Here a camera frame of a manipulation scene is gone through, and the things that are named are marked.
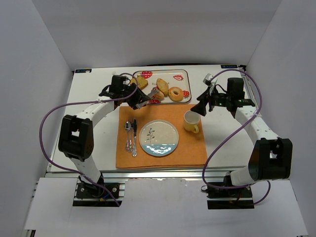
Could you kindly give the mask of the silver serving tongs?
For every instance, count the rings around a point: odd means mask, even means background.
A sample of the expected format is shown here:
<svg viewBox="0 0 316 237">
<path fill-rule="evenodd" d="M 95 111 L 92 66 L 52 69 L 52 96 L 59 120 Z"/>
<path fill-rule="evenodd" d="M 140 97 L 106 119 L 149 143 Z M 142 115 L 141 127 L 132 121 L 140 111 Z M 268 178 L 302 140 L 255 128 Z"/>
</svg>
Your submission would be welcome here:
<svg viewBox="0 0 316 237">
<path fill-rule="evenodd" d="M 150 100 L 156 95 L 159 94 L 159 90 L 157 88 L 153 88 L 149 94 L 144 94 L 142 91 L 139 91 L 139 100 L 136 103 L 136 108 L 140 109 L 148 104 Z"/>
</svg>

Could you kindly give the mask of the sesame bread roll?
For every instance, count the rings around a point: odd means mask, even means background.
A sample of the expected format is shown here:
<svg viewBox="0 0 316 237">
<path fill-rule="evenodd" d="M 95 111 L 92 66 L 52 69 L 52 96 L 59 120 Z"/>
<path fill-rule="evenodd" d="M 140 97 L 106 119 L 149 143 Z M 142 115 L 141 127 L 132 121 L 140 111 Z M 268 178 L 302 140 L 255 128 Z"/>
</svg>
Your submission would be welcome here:
<svg viewBox="0 0 316 237">
<path fill-rule="evenodd" d="M 164 94 L 160 90 L 154 94 L 154 99 L 162 101 L 164 99 Z"/>
</svg>

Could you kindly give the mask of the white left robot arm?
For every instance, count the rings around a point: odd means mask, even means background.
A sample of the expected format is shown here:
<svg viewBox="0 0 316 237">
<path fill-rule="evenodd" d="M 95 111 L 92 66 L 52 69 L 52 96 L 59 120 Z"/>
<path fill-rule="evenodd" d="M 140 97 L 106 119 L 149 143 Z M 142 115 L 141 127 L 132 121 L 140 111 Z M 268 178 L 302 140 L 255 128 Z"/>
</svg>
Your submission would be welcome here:
<svg viewBox="0 0 316 237">
<path fill-rule="evenodd" d="M 100 196 L 104 190 L 102 173 L 92 157 L 94 127 L 121 103 L 127 103 L 136 110 L 150 100 L 150 96 L 132 83 L 128 76 L 128 73 L 112 76 L 111 84 L 102 89 L 97 102 L 92 102 L 76 115 L 65 115 L 62 119 L 58 149 L 74 163 L 80 172 L 80 181 L 94 196 Z"/>
</svg>

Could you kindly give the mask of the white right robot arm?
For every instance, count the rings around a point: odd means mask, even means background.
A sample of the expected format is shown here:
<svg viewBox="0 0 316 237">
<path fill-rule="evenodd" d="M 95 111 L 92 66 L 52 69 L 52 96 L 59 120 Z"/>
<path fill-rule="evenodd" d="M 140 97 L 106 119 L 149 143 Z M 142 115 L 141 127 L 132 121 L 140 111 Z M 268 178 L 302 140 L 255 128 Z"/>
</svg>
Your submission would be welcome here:
<svg viewBox="0 0 316 237">
<path fill-rule="evenodd" d="M 225 107 L 246 131 L 254 148 L 248 165 L 230 172 L 224 179 L 224 188 L 245 187 L 262 180 L 281 180 L 290 176 L 293 144 L 288 138 L 280 138 L 257 114 L 258 109 L 251 99 L 245 98 L 244 81 L 229 78 L 227 90 L 216 89 L 216 79 L 205 78 L 208 86 L 200 95 L 198 104 L 191 108 L 201 116 L 207 113 L 206 106 Z"/>
</svg>

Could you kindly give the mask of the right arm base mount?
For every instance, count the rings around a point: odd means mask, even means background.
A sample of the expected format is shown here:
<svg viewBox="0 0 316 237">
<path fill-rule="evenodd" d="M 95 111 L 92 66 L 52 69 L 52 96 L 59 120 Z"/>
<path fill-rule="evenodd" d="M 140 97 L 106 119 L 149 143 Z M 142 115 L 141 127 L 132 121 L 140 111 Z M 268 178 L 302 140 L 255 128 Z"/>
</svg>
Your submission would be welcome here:
<svg viewBox="0 0 316 237">
<path fill-rule="evenodd" d="M 207 196 L 209 210 L 254 209 L 250 188 L 223 190 L 203 185 L 201 191 Z"/>
</svg>

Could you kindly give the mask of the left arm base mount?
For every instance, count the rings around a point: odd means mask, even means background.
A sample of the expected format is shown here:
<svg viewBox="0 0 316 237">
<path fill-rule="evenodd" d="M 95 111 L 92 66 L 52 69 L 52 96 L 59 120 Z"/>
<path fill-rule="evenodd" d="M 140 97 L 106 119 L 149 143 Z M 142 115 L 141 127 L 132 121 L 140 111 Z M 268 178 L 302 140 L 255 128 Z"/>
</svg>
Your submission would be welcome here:
<svg viewBox="0 0 316 237">
<path fill-rule="evenodd" d="M 124 195 L 123 183 L 103 183 L 106 190 L 92 184 L 78 181 L 75 189 L 74 207 L 118 207 Z"/>
</svg>

